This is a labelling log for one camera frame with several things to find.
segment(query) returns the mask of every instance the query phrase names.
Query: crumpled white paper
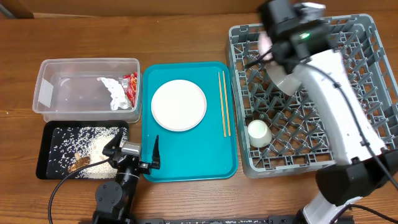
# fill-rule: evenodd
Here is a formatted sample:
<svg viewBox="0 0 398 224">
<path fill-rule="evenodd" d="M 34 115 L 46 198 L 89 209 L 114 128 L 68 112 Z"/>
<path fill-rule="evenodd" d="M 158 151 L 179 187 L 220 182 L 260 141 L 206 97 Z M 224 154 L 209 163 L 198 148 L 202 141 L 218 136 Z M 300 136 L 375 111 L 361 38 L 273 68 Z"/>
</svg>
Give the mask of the crumpled white paper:
<svg viewBox="0 0 398 224">
<path fill-rule="evenodd" d="M 99 77 L 97 80 L 102 81 L 109 92 L 111 92 L 111 110 L 117 110 L 118 108 L 127 109 L 131 106 L 122 85 L 118 81 L 113 78 L 104 77 Z"/>
</svg>

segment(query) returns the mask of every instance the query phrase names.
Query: wooden table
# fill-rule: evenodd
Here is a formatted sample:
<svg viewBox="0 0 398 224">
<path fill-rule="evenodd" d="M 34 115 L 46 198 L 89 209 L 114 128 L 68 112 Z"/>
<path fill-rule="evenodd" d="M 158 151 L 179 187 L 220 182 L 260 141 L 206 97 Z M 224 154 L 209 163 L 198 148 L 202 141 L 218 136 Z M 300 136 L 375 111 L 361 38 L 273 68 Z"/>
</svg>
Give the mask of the wooden table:
<svg viewBox="0 0 398 224">
<path fill-rule="evenodd" d="M 390 64 L 398 74 L 396 12 L 368 13 L 376 21 Z M 329 16 L 352 13 L 360 12 L 332 12 Z M 256 22 L 255 14 L 0 21 L 0 223 L 48 223 L 47 204 L 58 181 L 35 176 L 45 123 L 31 106 L 43 60 L 134 57 L 144 70 L 157 63 L 226 63 L 228 29 Z M 130 140 L 140 142 L 141 123 L 130 129 Z M 100 183 L 66 181 L 53 203 L 55 223 L 89 220 Z M 295 214 L 318 189 L 314 172 L 249 179 L 239 166 L 228 180 L 152 184 L 141 178 L 137 192 L 133 206 L 137 217 L 183 219 Z M 359 204 L 398 218 L 398 192 L 390 183 Z M 358 223 L 385 223 L 360 210 L 348 214 Z"/>
</svg>

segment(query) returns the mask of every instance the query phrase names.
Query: brown food item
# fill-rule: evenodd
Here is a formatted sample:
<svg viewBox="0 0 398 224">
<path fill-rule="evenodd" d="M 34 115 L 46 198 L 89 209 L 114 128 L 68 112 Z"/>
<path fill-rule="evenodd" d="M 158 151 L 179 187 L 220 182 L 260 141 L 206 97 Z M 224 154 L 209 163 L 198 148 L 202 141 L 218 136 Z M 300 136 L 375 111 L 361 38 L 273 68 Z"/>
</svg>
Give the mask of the brown food item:
<svg viewBox="0 0 398 224">
<path fill-rule="evenodd" d="M 75 157 L 76 157 L 76 162 L 68 168 L 69 173 L 90 164 L 90 157 L 88 156 L 81 158 L 79 153 L 76 152 Z"/>
</svg>

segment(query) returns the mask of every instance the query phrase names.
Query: green light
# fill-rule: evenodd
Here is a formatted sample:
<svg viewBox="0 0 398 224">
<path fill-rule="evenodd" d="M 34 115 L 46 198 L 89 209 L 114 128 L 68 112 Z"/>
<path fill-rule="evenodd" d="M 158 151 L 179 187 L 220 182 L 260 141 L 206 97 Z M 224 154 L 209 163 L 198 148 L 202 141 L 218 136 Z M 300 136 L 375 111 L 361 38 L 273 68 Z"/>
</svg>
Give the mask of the green light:
<svg viewBox="0 0 398 224">
<path fill-rule="evenodd" d="M 306 39 L 306 38 L 308 38 L 309 36 L 310 36 L 309 33 L 300 34 L 300 38 L 301 38 L 301 39 Z"/>
</svg>

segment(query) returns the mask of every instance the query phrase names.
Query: dish rack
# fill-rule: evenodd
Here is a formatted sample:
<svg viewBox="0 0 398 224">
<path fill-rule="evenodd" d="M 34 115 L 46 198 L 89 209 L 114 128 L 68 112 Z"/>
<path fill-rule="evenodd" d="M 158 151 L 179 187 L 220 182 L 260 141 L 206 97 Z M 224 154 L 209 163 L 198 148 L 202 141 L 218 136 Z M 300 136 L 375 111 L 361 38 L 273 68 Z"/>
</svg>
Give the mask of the dish rack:
<svg viewBox="0 0 398 224">
<path fill-rule="evenodd" d="M 371 16 L 326 17 L 329 39 L 338 44 L 351 86 L 369 122 L 388 149 L 398 147 L 398 86 Z M 328 138 L 307 90 L 282 93 L 262 65 L 245 71 L 258 58 L 262 24 L 229 30 L 227 59 L 238 122 L 243 171 L 250 178 L 300 174 L 334 164 Z M 250 145 L 248 124 L 261 119 L 272 131 L 272 142 Z"/>
</svg>

